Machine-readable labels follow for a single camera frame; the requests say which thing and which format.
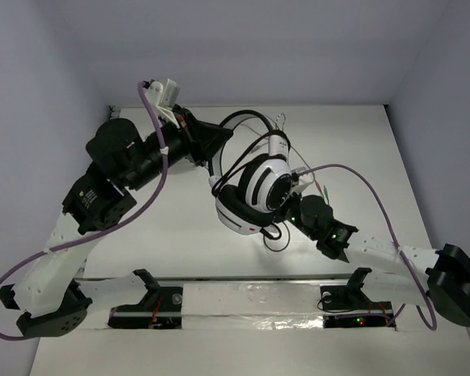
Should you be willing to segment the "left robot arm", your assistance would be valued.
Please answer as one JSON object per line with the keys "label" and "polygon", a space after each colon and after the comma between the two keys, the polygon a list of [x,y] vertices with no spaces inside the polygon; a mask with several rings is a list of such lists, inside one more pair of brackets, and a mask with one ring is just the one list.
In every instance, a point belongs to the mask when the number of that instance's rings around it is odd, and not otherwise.
{"label": "left robot arm", "polygon": [[63,200],[61,215],[77,224],[78,238],[52,236],[45,251],[22,261],[32,267],[18,284],[0,283],[0,300],[21,311],[16,325],[19,340],[59,337],[75,329],[94,300],[75,275],[105,236],[136,220],[157,199],[169,168],[183,158],[206,165],[233,132],[197,120],[182,107],[171,119],[151,117],[154,132],[143,138],[127,118],[114,118],[98,127],[85,149],[92,159]]}

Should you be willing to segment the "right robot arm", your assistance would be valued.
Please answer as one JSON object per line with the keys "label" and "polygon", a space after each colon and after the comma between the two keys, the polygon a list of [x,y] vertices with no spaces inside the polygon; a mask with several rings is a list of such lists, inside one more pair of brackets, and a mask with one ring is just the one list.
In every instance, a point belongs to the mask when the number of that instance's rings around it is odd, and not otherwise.
{"label": "right robot arm", "polygon": [[458,246],[397,247],[338,221],[316,195],[292,195],[276,217],[295,226],[329,259],[355,266],[331,302],[349,302],[356,308],[380,301],[431,306],[451,323],[470,327],[470,258]]}

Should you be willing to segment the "black white headphones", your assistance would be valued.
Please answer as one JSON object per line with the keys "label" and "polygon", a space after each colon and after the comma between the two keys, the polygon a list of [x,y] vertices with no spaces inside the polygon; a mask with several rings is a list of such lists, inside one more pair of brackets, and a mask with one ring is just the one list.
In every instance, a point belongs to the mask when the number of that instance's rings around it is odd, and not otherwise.
{"label": "black white headphones", "polygon": [[278,240],[281,230],[274,218],[288,199],[292,186],[289,138],[254,110],[236,111],[220,126],[234,131],[253,118],[262,121],[267,133],[248,146],[225,173],[221,149],[208,161],[209,185],[218,218],[226,227],[240,235],[260,233],[270,240]]}

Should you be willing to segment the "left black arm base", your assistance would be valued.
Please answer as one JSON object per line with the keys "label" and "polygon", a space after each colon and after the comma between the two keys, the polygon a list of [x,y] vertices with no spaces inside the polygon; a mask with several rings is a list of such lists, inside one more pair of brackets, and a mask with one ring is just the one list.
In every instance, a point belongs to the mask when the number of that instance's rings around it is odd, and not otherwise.
{"label": "left black arm base", "polygon": [[145,269],[133,272],[146,288],[136,304],[114,307],[108,326],[112,329],[181,329],[183,286],[161,286]]}

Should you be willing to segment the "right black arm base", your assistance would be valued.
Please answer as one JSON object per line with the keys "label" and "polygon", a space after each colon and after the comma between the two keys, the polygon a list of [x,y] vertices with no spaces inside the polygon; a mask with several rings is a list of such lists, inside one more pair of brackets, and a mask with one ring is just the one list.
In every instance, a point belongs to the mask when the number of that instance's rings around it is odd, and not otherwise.
{"label": "right black arm base", "polygon": [[317,308],[324,315],[325,329],[396,328],[392,303],[372,301],[361,291],[366,277],[371,272],[370,268],[358,268],[346,284],[320,288]]}

